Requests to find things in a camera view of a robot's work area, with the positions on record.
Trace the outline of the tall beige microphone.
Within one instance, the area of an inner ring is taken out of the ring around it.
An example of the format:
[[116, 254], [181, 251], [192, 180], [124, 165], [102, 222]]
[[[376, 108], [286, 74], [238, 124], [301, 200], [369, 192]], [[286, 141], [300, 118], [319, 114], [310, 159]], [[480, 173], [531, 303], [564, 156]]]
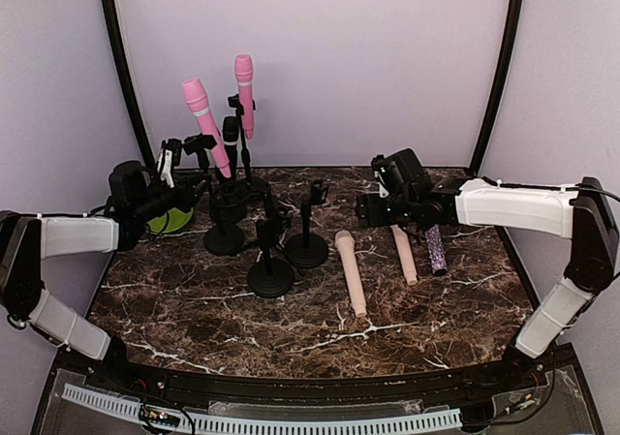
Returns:
[[339, 231], [335, 235], [334, 245], [340, 256], [355, 315], [358, 318], [364, 318], [367, 314], [366, 300], [357, 266], [355, 240], [350, 232]]

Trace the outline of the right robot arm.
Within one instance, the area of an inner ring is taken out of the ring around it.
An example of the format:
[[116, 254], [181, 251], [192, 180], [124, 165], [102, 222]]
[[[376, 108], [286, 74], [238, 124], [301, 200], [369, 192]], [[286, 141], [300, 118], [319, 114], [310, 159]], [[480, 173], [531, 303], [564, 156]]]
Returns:
[[561, 185], [473, 176], [434, 182], [410, 148], [376, 156], [371, 169], [381, 189], [356, 199], [356, 217], [364, 228], [489, 226], [570, 241], [569, 262], [560, 280], [512, 340], [509, 357], [495, 367], [494, 381], [504, 390], [528, 379], [531, 360], [619, 276], [619, 228], [609, 205], [614, 197], [594, 177]]

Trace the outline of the beige microphone round head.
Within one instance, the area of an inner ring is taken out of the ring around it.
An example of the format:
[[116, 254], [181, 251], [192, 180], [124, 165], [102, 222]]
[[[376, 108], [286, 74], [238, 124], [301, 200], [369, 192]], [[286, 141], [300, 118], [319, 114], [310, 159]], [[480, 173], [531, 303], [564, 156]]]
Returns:
[[396, 225], [390, 228], [405, 281], [409, 286], [414, 286], [419, 281], [419, 277], [409, 237]]

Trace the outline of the round-base stand of tall beige mic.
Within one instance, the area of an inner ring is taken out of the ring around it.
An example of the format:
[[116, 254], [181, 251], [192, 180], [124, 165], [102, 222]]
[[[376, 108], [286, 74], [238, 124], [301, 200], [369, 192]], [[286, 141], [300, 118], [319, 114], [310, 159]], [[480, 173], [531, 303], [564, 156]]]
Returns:
[[248, 286], [259, 297], [283, 296], [294, 284], [293, 268], [286, 261], [274, 259], [271, 256], [270, 231], [264, 219], [256, 223], [256, 234], [261, 258], [248, 271]]

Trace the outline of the black tripod mic stand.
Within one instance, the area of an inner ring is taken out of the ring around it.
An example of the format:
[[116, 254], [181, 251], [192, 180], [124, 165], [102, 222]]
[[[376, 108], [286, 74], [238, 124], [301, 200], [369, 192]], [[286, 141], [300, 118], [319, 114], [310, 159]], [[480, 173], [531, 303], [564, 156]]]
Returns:
[[292, 215], [286, 206], [277, 201], [268, 183], [258, 202], [249, 201], [250, 189], [243, 180], [228, 180], [214, 190], [214, 197], [224, 222], [237, 225], [244, 233], [245, 240], [238, 254], [249, 249], [260, 250], [257, 235], [247, 237], [243, 228], [246, 221], [250, 223], [264, 219], [269, 226], [271, 248], [279, 252], [299, 275], [304, 275], [302, 268], [296, 266], [285, 253], [282, 242], [292, 225]]

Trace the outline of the purple rhinestone microphone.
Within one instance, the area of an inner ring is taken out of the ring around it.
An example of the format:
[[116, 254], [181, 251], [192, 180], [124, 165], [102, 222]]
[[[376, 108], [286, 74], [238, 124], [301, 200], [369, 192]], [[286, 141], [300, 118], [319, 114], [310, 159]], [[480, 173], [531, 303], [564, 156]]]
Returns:
[[444, 276], [447, 273], [447, 262], [444, 244], [437, 225], [425, 232], [427, 250], [433, 276]]

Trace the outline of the black clip mic stand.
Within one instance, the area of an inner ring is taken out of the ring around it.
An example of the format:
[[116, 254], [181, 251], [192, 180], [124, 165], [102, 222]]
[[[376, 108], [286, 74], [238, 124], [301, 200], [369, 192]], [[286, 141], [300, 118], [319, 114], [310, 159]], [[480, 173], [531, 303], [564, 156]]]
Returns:
[[209, 215], [213, 226], [203, 237], [204, 247], [214, 256], [235, 256], [241, 251], [245, 237], [237, 225], [224, 222], [221, 209], [215, 202], [207, 157], [207, 151], [212, 150], [215, 144], [215, 138], [212, 136], [197, 134], [183, 141], [183, 149], [188, 156], [192, 154], [197, 156], [199, 169], [203, 174], [204, 185], [209, 196]]

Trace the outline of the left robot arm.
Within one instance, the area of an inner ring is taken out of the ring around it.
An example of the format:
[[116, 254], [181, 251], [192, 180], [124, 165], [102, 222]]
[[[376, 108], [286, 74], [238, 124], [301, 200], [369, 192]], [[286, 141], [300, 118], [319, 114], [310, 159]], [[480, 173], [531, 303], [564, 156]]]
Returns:
[[149, 169], [136, 160], [108, 177], [107, 201], [89, 213], [1, 213], [1, 308], [10, 326], [32, 327], [53, 344], [94, 361], [116, 392], [137, 383], [122, 339], [84, 317], [46, 285], [49, 261], [108, 257], [136, 248], [151, 220], [190, 211], [209, 187], [207, 171]]

